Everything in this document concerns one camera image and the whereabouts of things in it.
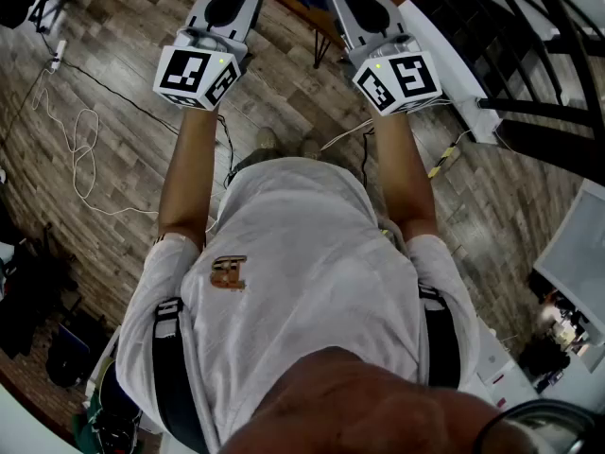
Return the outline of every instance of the white t-shirt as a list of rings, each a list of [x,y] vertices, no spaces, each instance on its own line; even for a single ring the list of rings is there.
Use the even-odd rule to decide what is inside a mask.
[[[426,383],[419,280],[451,310],[465,383],[478,355],[469,294],[439,238],[418,236],[406,249],[409,258],[378,229],[368,195],[347,170],[304,158],[250,166],[226,192],[216,237],[202,254],[173,234],[151,249],[122,325],[120,384],[163,425],[151,342],[155,307],[174,295],[191,319],[183,333],[187,371],[199,376],[192,390],[211,452],[250,420],[291,365],[326,347]],[[213,262],[233,255],[247,258],[244,289],[215,288]]]

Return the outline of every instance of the white cable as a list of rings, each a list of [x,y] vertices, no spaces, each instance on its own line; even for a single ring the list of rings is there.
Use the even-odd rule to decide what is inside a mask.
[[[495,134],[497,136],[497,138],[504,144],[505,147],[507,147],[513,153],[516,153],[516,151],[514,149],[512,149],[506,141],[504,141],[502,138],[500,138],[500,135],[498,134],[498,130],[494,129],[493,134]]]
[[[412,107],[410,108],[410,111],[407,111],[407,114],[416,113],[419,110],[422,110],[424,108],[430,108],[432,106],[440,106],[440,105],[451,104],[452,103],[452,101],[450,101],[449,99],[441,99],[439,101],[437,101],[437,99],[438,99],[438,97],[433,97],[429,101],[427,101],[425,103],[422,103],[420,105],[417,105],[416,107],[413,107],[413,103],[411,103]],[[326,143],[325,145],[323,145],[323,147],[321,148],[321,151],[327,150],[336,141],[344,138],[345,136],[351,134],[352,132],[355,132],[357,130],[361,130],[362,128],[365,128],[366,126],[370,125],[371,123],[373,123],[373,121],[371,119],[369,119],[368,121],[365,121],[364,123],[361,123],[359,126],[356,126],[352,130],[348,130],[348,131],[345,131],[342,134],[339,134],[336,138],[333,138],[328,143]]]
[[[215,228],[215,225],[218,224],[218,220],[215,220],[214,223],[206,229],[206,234],[208,234],[211,230]]]
[[[457,144],[460,142],[460,140],[462,139],[462,136],[464,136],[464,135],[465,135],[467,132],[471,132],[471,130],[467,130],[467,131],[465,131],[465,132],[461,133],[461,134],[458,136],[458,139],[457,139],[457,140],[454,142],[454,145],[457,145]]]
[[[95,187],[95,182],[96,182],[96,162],[95,162],[94,148],[96,145],[96,140],[98,139],[98,128],[99,128],[98,114],[95,111],[88,109],[88,108],[84,108],[83,110],[81,110],[78,113],[78,117],[76,118],[76,124],[74,125],[74,136],[72,138],[73,142],[74,142],[74,147],[72,148],[71,145],[69,144],[69,138],[67,137],[67,131],[65,130],[65,126],[59,119],[57,119],[55,116],[53,116],[50,113],[50,110],[49,110],[50,99],[48,96],[48,89],[43,88],[42,91],[40,91],[42,88],[44,74],[53,75],[53,74],[55,74],[55,72],[54,71],[50,72],[48,69],[44,69],[44,71],[41,75],[41,78],[40,78],[40,82],[38,83],[38,89],[36,90],[36,93],[34,93],[34,97],[33,97],[32,103],[31,103],[31,109],[36,111],[38,109],[38,106],[40,105],[40,101],[42,100],[42,97],[44,95],[46,95],[46,114],[48,114],[48,117],[50,117],[53,121],[55,121],[56,123],[59,124],[61,130],[63,131],[63,136],[65,137],[65,143],[67,144],[67,149],[72,155],[72,185],[73,185],[74,190],[76,191],[76,194],[78,195],[78,197],[84,202],[84,204],[89,209],[99,212],[101,214],[104,214],[106,216],[116,216],[118,214],[128,212],[129,210],[131,210],[132,212],[138,212],[139,214],[157,215],[158,214],[157,212],[152,212],[149,210],[140,210],[140,209],[134,208],[134,207],[127,207],[125,209],[118,210],[116,212],[107,212],[100,208],[94,207],[90,203],[87,202],[87,199],[90,196],[91,192],[93,191],[93,188]],[[93,140],[93,143],[91,145],[82,145],[81,147],[78,147],[78,135],[77,135],[78,123],[79,123],[80,117],[84,113],[92,113],[96,117],[95,139]],[[78,162],[88,154],[91,155],[91,159],[93,160],[93,180],[91,182],[91,186],[89,187],[88,191],[84,195],[82,195],[79,192],[78,187],[76,186],[76,181],[78,178]]]
[[[359,126],[353,128],[352,130],[345,131],[344,133],[340,134],[336,138],[330,140],[328,143],[326,143],[325,145],[323,145],[323,148],[320,151],[324,151],[325,149],[330,148],[340,138],[344,138],[347,134],[351,134],[352,132],[355,132],[357,130],[361,130],[362,128],[365,128],[366,126],[370,125],[371,123],[372,123],[372,120],[368,119],[368,121],[366,121],[365,123],[361,123]]]

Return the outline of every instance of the cable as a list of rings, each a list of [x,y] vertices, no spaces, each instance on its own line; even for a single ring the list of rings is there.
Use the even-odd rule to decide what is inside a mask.
[[[363,162],[361,162],[361,173],[363,174],[363,187],[368,187],[368,175],[366,175],[366,162],[368,161],[368,136],[374,134],[374,128],[363,133]]]
[[[407,114],[414,113],[414,112],[419,111],[422,108],[425,108],[428,105],[436,102],[437,99],[438,99],[438,96],[435,96],[435,97],[432,97],[431,99],[428,99],[427,101],[419,101],[419,102],[410,102],[410,103],[407,103],[405,111],[406,111]]]
[[[431,99],[430,101],[425,102],[425,103],[411,109],[410,111],[407,112],[407,114],[417,113],[418,111],[421,111],[425,108],[432,108],[433,106],[445,106],[448,104],[453,104],[453,103],[449,99]]]
[[[439,161],[437,162],[437,164],[435,166],[433,166],[431,168],[431,170],[428,172],[428,179],[429,180],[433,180],[433,178],[435,177],[435,175],[437,175],[439,173],[439,170],[441,169],[441,167],[443,166],[443,164],[445,163],[445,160],[447,160],[450,155],[454,152],[454,149],[456,149],[456,146],[458,145],[458,143],[460,142],[460,140],[462,139],[462,136],[464,136],[467,132],[471,132],[471,130],[467,130],[465,132],[462,132],[459,137],[457,138],[457,140],[452,143],[441,155]]]
[[[213,230],[215,228],[215,225],[217,225],[217,224],[218,224],[218,220],[215,220],[213,222],[213,224],[206,229],[206,234],[208,234],[211,230]]]
[[[48,41],[46,40],[46,38],[44,37],[44,34],[42,34],[40,32],[40,37],[42,37],[42,40],[44,41],[44,45],[46,45],[46,49],[48,49],[48,52],[50,53],[51,56],[55,57],[57,54],[55,54],[55,51],[52,49],[52,47],[48,44]]]
[[[502,144],[503,144],[505,147],[507,147],[507,148],[508,148],[510,151],[512,151],[513,153],[516,153],[516,151],[515,151],[514,149],[512,149],[512,148],[509,146],[509,144],[508,144],[506,141],[504,141],[504,140],[503,140],[503,139],[500,137],[500,135],[498,134],[498,130],[494,129],[494,130],[493,130],[493,134],[495,134],[495,135],[496,135],[496,137],[497,137],[497,138],[498,138],[498,139],[499,139],[499,140],[502,142]]]
[[[225,120],[225,116],[223,116],[222,114],[219,114],[218,122],[222,125],[223,130],[225,130],[225,135],[227,136],[227,141],[229,142],[229,172],[227,173],[227,176],[225,177],[225,180],[223,181],[223,186],[226,189],[227,181],[229,181],[229,179],[233,175],[233,157],[234,157],[233,142],[231,141],[231,135],[229,134],[229,128],[227,128],[227,121]]]
[[[372,123],[372,120],[368,119],[368,121],[366,121],[364,123],[361,123],[359,126],[353,128],[352,130],[345,131],[344,133],[340,134],[336,138],[330,140],[328,143],[326,143],[325,145],[323,145],[323,148],[321,148],[320,151],[324,151],[324,150],[330,148],[339,139],[344,138],[346,135],[351,134],[352,132],[355,132],[357,130],[361,130],[362,128],[365,128],[366,126],[370,125],[371,123]]]
[[[53,74],[55,74],[55,72],[50,72],[48,69],[44,69],[42,71],[42,75],[46,73],[49,76],[52,76]],[[68,151],[71,153],[72,155],[72,186],[74,187],[74,190],[76,191],[76,194],[78,195],[78,197],[84,202],[84,204],[90,208],[91,210],[94,210],[96,212],[100,212],[101,214],[104,214],[106,216],[115,216],[118,214],[122,214],[123,212],[128,212],[128,211],[132,211],[132,212],[138,212],[139,214],[147,214],[147,215],[157,215],[157,212],[154,211],[148,211],[148,210],[141,210],[138,208],[134,208],[134,207],[126,207],[122,210],[118,210],[116,212],[107,212],[106,210],[102,210],[100,208],[94,207],[92,206],[90,203],[87,202],[88,197],[91,195],[93,188],[95,187],[95,182],[96,182],[96,161],[95,161],[95,153],[94,153],[94,149],[95,149],[95,145],[96,145],[96,141],[98,139],[98,129],[99,129],[99,117],[98,114],[96,113],[96,111],[93,111],[91,109],[88,108],[84,108],[83,110],[81,110],[78,113],[78,117],[76,118],[76,123],[74,124],[74,135],[73,135],[73,142],[74,145],[73,147],[70,145],[69,143],[69,138],[67,137],[67,131],[65,130],[65,126],[63,125],[63,123],[57,119],[55,116],[53,116],[50,113],[49,110],[49,96],[48,96],[48,89],[47,88],[42,88],[42,83],[43,80],[40,79],[40,83],[38,84],[38,89],[36,90],[36,93],[34,94],[34,98],[31,102],[31,109],[36,111],[38,109],[38,106],[40,105],[40,101],[42,100],[43,96],[46,96],[46,114],[48,114],[48,117],[50,117],[53,121],[55,121],[56,123],[59,124],[61,130],[63,131],[63,136],[65,138],[65,143],[67,144],[67,149]],[[93,143],[91,145],[82,145],[80,147],[78,147],[78,123],[79,123],[79,119],[80,117],[84,114],[84,113],[91,113],[95,116],[96,118],[96,126],[95,126],[95,139],[93,140]],[[91,185],[88,189],[88,191],[85,194],[81,194],[80,191],[78,190],[78,187],[76,185],[77,179],[78,179],[78,163],[79,161],[84,158],[86,155],[90,154],[91,155],[91,159],[93,160],[93,179],[91,181]]]
[[[53,51],[52,47],[48,44],[48,41],[46,40],[46,38],[44,37],[44,35],[41,33],[40,36],[42,37],[42,40],[44,42],[44,45],[46,46],[46,49],[48,50],[48,52],[50,53],[50,55],[55,58],[55,56],[57,54],[55,54],[55,51]],[[103,84],[100,80],[98,80],[97,78],[95,78],[95,76],[92,76],[91,74],[89,74],[88,72],[86,72],[84,69],[81,69],[80,67],[66,61],[65,59],[61,59],[60,60],[63,64],[65,64],[67,67],[71,67],[72,69],[76,69],[77,71],[79,71],[80,73],[82,73],[84,76],[86,76],[89,79],[92,79],[94,82],[96,82],[99,86],[107,89],[110,93],[121,97],[122,99],[124,99],[125,101],[127,101],[129,104],[131,104],[134,108],[136,108],[137,110],[139,110],[141,113],[146,114],[147,116],[149,116],[151,119],[157,121],[158,123],[160,123],[162,126],[164,126],[167,130],[169,130],[172,134],[175,135],[179,135],[179,130],[177,130],[176,128],[174,128],[172,125],[169,125],[168,123],[166,123],[163,119],[153,115],[152,113],[150,113],[147,110],[144,110],[143,108],[141,108],[139,105],[137,105],[134,101],[132,101],[131,99],[128,99],[127,97],[125,97],[124,95],[121,95],[120,93],[118,93],[117,91],[114,91],[112,88],[110,88],[109,86]]]
[[[17,117],[19,117],[19,115],[21,114],[21,111],[23,110],[23,107],[26,105],[26,101],[27,98],[29,97],[29,95],[31,94],[31,92],[34,89],[34,86],[36,85],[36,82],[38,82],[38,79],[40,78],[40,76],[43,74],[43,72],[46,69],[46,66],[52,61],[52,59],[49,59],[48,61],[46,61],[43,66],[42,69],[40,69],[40,72],[38,73],[38,76],[36,76],[36,78],[34,79],[34,81],[31,83],[31,86],[29,86],[29,89],[27,90],[26,96],[23,98],[23,101],[21,101],[21,104],[19,105],[19,109],[17,110],[17,113],[15,113],[15,116],[12,117],[12,119],[10,120],[9,123],[9,128],[7,129],[7,134],[4,136],[4,138],[2,139],[2,143],[0,143],[0,149],[4,147],[5,143],[7,142],[7,140],[10,137],[10,132],[12,131],[12,125],[14,124],[15,120],[17,119]]]

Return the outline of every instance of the black cable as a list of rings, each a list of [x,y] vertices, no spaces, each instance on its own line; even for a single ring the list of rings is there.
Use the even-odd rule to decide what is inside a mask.
[[[48,52],[50,53],[51,56],[55,57],[55,51],[53,50],[53,48],[48,44],[48,41],[46,40],[46,38],[44,37],[44,34],[40,33],[40,37],[42,37],[42,40],[44,41],[44,45],[46,45],[46,48],[48,49]]]
[[[227,188],[227,185],[229,184],[229,180],[233,176],[233,156],[234,156],[233,143],[231,141],[231,136],[229,134],[229,128],[227,128],[227,121],[225,120],[225,116],[223,116],[222,114],[219,114],[218,122],[222,125],[223,130],[225,130],[225,135],[227,136],[227,141],[229,142],[229,173],[227,173],[227,176],[225,177],[225,180],[223,181],[223,186],[225,188]]]
[[[374,128],[363,133],[363,162],[361,162],[361,173],[363,174],[363,187],[368,187],[368,175],[366,175],[366,162],[368,161],[368,136],[374,134]]]
[[[149,116],[151,119],[157,121],[158,123],[160,123],[162,126],[164,126],[167,130],[169,130],[172,134],[175,135],[179,135],[179,131],[175,128],[173,128],[171,125],[168,125],[165,121],[163,121],[162,119],[160,119],[159,117],[154,116],[153,114],[151,114],[149,111],[144,110],[143,108],[141,108],[140,106],[138,106],[134,101],[132,101],[131,99],[128,99],[127,97],[121,95],[120,93],[118,93],[117,91],[114,91],[112,88],[106,86],[105,84],[103,84],[100,80],[98,80],[95,76],[92,76],[91,74],[87,73],[84,69],[81,69],[79,67],[77,67],[74,64],[70,64],[68,61],[66,61],[65,59],[62,60],[62,63],[65,64],[67,67],[71,67],[72,69],[76,69],[77,71],[81,72],[84,76],[88,77],[89,79],[92,79],[94,82],[96,82],[99,86],[104,87],[105,89],[107,89],[110,93],[121,97],[122,99],[124,99],[125,101],[127,101],[128,103],[130,103],[132,106],[134,106],[137,110],[139,110],[141,113],[146,114],[147,116]]]
[[[15,120],[17,119],[17,117],[19,117],[19,114],[21,114],[21,111],[23,110],[23,107],[26,105],[26,101],[27,98],[29,97],[29,95],[31,94],[31,92],[34,89],[34,86],[36,85],[36,83],[38,82],[38,79],[40,78],[40,76],[42,75],[42,72],[44,72],[44,69],[46,69],[46,66],[52,61],[52,59],[49,59],[48,61],[46,61],[44,63],[44,65],[42,66],[42,69],[40,69],[40,72],[38,73],[38,76],[36,76],[36,78],[34,79],[34,81],[31,83],[31,86],[29,86],[29,89],[27,90],[27,94],[26,96],[23,98],[23,101],[21,101],[21,105],[19,106],[19,109],[17,110],[17,113],[15,113],[15,116],[12,117],[12,119],[10,120],[9,123],[9,128],[7,129],[7,134],[4,136],[4,138],[2,139],[2,142],[0,143],[0,148],[4,147],[4,144],[7,142],[7,140],[9,139],[10,136],[10,132],[12,131],[12,125],[14,124]]]

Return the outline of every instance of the shoe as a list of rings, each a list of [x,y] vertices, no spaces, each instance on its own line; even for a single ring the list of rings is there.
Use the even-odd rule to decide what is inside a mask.
[[[259,149],[276,149],[280,141],[271,128],[261,128],[256,133],[256,147]]]
[[[309,160],[318,160],[321,156],[321,147],[314,139],[305,138],[301,143],[299,154]]]

